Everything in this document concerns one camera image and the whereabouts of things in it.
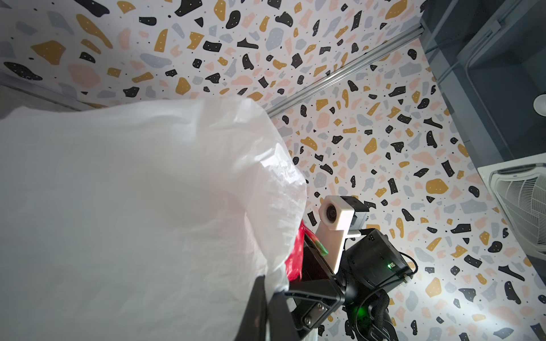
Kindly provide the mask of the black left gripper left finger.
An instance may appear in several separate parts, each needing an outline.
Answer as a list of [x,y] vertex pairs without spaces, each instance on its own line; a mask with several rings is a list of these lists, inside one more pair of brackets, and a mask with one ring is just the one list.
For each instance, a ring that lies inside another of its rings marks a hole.
[[256,278],[234,341],[265,341],[267,297],[264,283],[265,276]]

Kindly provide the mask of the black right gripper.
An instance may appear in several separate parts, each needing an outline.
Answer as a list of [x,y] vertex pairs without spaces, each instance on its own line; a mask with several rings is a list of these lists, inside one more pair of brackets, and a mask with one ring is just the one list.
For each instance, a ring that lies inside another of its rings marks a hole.
[[397,340],[388,311],[389,292],[413,279],[413,258],[396,250],[388,237],[365,229],[352,247],[343,250],[334,271],[321,255],[317,239],[304,238],[301,276],[286,293],[300,340],[316,332],[333,313],[343,309],[346,331],[355,340]]

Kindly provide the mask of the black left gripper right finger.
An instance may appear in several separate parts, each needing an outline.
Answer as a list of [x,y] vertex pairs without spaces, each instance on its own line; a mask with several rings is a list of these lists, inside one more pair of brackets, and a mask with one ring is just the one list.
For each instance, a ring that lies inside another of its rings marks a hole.
[[270,340],[300,341],[284,293],[274,294],[267,308],[270,324]]

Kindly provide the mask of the red dragon fruit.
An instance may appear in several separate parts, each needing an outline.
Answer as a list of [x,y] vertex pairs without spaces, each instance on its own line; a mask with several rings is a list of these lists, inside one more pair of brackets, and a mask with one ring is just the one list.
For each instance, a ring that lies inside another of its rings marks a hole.
[[311,243],[318,249],[321,256],[324,257],[328,255],[327,248],[324,247],[318,237],[305,225],[304,221],[302,220],[294,242],[293,250],[287,261],[285,261],[286,273],[289,282],[300,280],[302,277],[305,237],[308,237],[311,240]]

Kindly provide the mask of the white plastic bag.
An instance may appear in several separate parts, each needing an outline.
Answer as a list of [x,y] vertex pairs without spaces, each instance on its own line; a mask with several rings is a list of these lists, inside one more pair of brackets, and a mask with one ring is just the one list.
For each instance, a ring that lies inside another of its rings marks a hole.
[[271,297],[307,184],[241,97],[1,121],[1,339],[233,340]]

